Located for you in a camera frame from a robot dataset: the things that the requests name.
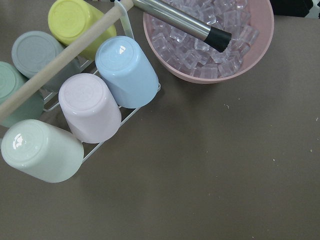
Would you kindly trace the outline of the pink plastic cup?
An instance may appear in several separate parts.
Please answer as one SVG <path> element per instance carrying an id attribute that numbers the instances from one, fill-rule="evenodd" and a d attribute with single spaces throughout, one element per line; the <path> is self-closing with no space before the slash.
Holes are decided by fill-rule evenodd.
<path id="1" fill-rule="evenodd" d="M 106 83 L 90 73 L 69 77 L 58 101 L 71 133 L 81 142 L 97 144 L 113 137 L 122 115 Z"/>

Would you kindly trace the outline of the light blue plastic cup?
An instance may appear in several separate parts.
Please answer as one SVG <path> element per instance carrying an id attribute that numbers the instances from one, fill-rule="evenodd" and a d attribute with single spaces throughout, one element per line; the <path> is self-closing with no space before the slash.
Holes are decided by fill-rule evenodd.
<path id="1" fill-rule="evenodd" d="M 103 42 L 95 55 L 95 65 L 118 105 L 141 108 L 158 92 L 158 76 L 140 45 L 127 36 Z"/>

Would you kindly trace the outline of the steel muddler black tip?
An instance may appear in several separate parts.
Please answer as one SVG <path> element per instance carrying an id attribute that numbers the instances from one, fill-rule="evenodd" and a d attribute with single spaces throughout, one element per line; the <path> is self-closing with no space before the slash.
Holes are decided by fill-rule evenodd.
<path id="1" fill-rule="evenodd" d="M 198 20 L 162 0 L 134 0 L 133 5 L 143 12 L 203 41 L 218 52 L 229 45 L 232 34 Z"/>

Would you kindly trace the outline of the pale mint plastic cup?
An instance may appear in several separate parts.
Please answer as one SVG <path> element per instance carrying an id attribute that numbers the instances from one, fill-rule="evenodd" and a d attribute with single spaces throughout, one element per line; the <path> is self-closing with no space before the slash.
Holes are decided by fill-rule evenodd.
<path id="1" fill-rule="evenodd" d="M 9 128 L 1 154 L 11 167 L 48 183 L 71 178 L 80 168 L 84 147 L 73 134 L 35 119 Z"/>

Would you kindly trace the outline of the pink bowl of ice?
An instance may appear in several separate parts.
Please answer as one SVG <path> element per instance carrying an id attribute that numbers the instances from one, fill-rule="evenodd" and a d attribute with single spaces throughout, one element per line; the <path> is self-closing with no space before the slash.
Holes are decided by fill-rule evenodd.
<path id="1" fill-rule="evenodd" d="M 165 69 L 177 78 L 195 84 L 215 84 L 224 82 L 226 80 L 236 78 L 253 68 L 265 55 L 273 38 L 274 14 L 271 3 L 268 0 L 249 0 L 247 6 L 251 13 L 250 26 L 257 29 L 259 34 L 255 42 L 251 45 L 250 50 L 244 55 L 242 65 L 239 70 L 234 75 L 227 77 L 208 79 L 189 76 L 167 64 L 152 45 L 151 33 L 153 30 L 151 25 L 151 16 L 147 13 L 143 14 L 144 34 L 155 57 L 159 60 L 161 65 L 165 67 Z"/>

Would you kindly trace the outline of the yellow plastic cup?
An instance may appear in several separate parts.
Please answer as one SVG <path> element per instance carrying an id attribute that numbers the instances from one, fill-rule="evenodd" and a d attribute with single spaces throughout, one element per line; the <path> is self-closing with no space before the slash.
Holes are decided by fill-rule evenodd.
<path id="1" fill-rule="evenodd" d="M 57 0 L 49 10 L 48 26 L 52 35 L 68 46 L 103 16 L 84 0 Z"/>

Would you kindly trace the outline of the grey plastic cup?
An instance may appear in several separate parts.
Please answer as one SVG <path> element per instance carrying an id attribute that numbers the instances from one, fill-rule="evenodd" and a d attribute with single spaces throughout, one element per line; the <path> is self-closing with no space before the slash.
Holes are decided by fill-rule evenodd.
<path id="1" fill-rule="evenodd" d="M 19 72 L 31 79 L 63 50 L 63 45 L 52 35 L 43 31 L 29 31 L 15 40 L 11 49 L 11 58 Z M 42 88 L 49 92 L 57 93 L 68 78 L 80 72 L 80 62 L 75 58 L 44 84 Z"/>

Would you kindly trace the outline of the green plastic cup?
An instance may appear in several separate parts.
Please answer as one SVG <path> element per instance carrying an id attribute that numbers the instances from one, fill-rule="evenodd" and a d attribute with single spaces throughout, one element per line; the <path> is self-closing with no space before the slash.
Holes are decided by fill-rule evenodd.
<path id="1" fill-rule="evenodd" d="M 38 119 L 44 108 L 44 98 L 39 91 L 30 96 L 15 96 L 15 93 L 27 82 L 27 78 L 21 74 L 15 66 L 2 61 L 0 63 L 0 103 L 5 103 L 14 96 L 14 100 L 19 105 L 11 104 L 7 109 L 10 114 L 2 111 L 0 125 L 10 128 L 16 123 L 28 120 Z"/>

